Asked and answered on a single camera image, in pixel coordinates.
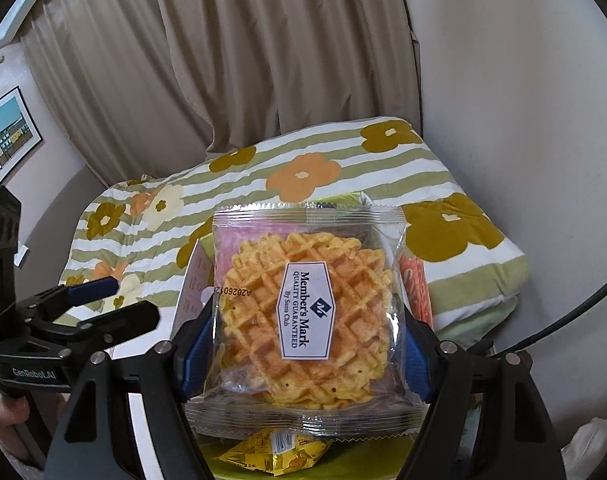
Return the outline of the person's left hand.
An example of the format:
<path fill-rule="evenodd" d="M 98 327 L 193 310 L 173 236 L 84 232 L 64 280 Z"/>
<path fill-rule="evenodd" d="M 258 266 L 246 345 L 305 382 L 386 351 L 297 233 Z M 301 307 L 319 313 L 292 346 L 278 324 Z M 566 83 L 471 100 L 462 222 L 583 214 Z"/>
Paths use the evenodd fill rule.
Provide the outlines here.
<path fill-rule="evenodd" d="M 15 426 L 23 425 L 30 415 L 28 400 L 13 399 L 0 394 L 0 448 L 18 460 L 30 460 L 31 455 Z"/>

